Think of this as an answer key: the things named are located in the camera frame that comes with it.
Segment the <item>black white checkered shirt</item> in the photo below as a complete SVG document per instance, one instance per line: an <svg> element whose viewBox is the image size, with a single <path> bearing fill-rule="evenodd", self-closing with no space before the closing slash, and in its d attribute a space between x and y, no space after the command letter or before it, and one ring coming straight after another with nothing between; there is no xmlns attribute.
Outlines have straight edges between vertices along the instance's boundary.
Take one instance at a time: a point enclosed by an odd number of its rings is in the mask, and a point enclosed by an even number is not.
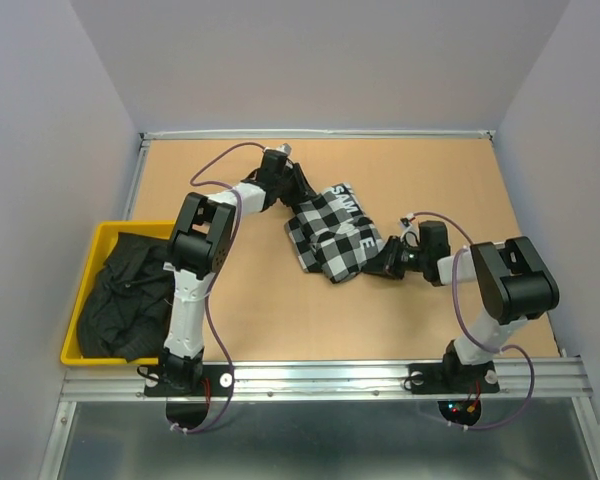
<svg viewBox="0 0 600 480"><path fill-rule="evenodd" d="M301 269L321 273L333 284L353 279L384 247L348 183L335 184L292 211L285 232Z"/></svg>

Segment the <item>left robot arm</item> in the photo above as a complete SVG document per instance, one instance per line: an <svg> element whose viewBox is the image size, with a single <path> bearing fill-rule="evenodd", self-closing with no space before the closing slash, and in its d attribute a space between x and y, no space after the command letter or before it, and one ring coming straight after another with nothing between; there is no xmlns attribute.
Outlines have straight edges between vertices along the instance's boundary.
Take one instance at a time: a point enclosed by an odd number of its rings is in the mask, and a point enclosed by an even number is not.
<svg viewBox="0 0 600 480"><path fill-rule="evenodd" d="M295 206L314 194L291 147L265 148L260 166L218 193L189 193L167 245L164 269L174 276L169 329L159 354L159 379L179 393L195 392L203 373L203 320L212 284L244 216L280 201Z"/></svg>

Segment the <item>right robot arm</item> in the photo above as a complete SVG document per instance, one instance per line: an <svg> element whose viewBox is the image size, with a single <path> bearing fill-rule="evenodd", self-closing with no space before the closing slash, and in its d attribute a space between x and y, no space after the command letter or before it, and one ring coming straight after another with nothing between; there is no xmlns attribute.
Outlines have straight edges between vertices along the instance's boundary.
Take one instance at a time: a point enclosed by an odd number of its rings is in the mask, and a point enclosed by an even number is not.
<svg viewBox="0 0 600 480"><path fill-rule="evenodd" d="M434 287L448 286L456 314L461 312L459 285L476 283L482 301L476 320L458 321L462 333L441 361L410 364L404 387L424 395L495 393L495 357L511 349L516 331L557 307L559 288L528 237L469 242L453 252L447 230L452 223L434 214L422 222L415 215L403 218L403 233L390 237L364 270L395 280L415 272Z"/></svg>

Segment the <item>yellow plastic bin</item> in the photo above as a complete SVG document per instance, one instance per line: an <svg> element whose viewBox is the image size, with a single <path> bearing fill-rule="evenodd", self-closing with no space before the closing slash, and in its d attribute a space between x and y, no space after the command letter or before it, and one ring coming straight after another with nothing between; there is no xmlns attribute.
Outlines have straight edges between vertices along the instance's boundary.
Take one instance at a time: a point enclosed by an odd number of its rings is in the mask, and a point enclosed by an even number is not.
<svg viewBox="0 0 600 480"><path fill-rule="evenodd" d="M97 273L117 244L120 233L130 233L168 240L174 226L173 221L106 221L98 224L91 238L83 273L71 313L67 333L60 352L60 362L67 367L108 367L122 365L156 365L156 357L139 358L127 362L124 358L94 357L82 355L79 346L78 320L86 299L93 289Z"/></svg>

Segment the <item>dark shirt in bin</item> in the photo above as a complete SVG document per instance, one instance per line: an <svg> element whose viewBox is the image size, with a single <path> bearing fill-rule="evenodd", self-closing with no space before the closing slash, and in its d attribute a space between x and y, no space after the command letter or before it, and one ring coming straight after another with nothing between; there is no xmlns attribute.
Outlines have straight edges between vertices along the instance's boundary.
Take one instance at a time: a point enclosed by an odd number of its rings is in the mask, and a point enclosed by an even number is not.
<svg viewBox="0 0 600 480"><path fill-rule="evenodd" d="M118 234L77 321L84 357L132 362L159 354L174 293L173 274L163 268L166 260L165 240Z"/></svg>

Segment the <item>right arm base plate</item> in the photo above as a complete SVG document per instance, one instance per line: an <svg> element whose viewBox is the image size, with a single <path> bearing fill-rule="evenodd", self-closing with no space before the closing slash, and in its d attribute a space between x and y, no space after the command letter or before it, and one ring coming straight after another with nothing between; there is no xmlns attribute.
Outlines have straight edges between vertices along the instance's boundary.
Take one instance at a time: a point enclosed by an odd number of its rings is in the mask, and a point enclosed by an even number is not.
<svg viewBox="0 0 600 480"><path fill-rule="evenodd" d="M487 380L489 372L495 372L494 364L460 365L456 370L441 362L411 363L407 366L403 388L416 395L453 395L469 393L498 393L497 377Z"/></svg>

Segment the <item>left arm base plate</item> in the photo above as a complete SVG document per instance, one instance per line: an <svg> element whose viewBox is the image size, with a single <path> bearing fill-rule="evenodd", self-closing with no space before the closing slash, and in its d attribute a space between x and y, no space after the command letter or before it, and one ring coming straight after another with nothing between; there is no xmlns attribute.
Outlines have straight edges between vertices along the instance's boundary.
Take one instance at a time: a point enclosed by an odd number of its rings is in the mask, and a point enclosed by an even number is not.
<svg viewBox="0 0 600 480"><path fill-rule="evenodd" d="M227 397L234 389L233 371L226 363L204 364L200 373L183 383L169 382L158 365L141 365L136 373L144 380L143 394L149 398Z"/></svg>

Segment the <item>aluminium front rail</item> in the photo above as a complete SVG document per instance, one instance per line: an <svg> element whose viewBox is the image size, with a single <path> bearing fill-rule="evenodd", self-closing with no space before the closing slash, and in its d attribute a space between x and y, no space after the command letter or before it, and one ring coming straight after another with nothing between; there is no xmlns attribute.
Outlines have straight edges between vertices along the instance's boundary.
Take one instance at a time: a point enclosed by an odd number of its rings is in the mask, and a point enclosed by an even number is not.
<svg viewBox="0 0 600 480"><path fill-rule="evenodd" d="M532 397L589 398L593 389L578 358L536 358ZM259 401L354 401L464 399L466 392L418 394L404 381L408 362L238 362L233 399ZM66 402L202 402L202 393L168 397L145 385L131 365L73 368L66 372L60 399Z"/></svg>

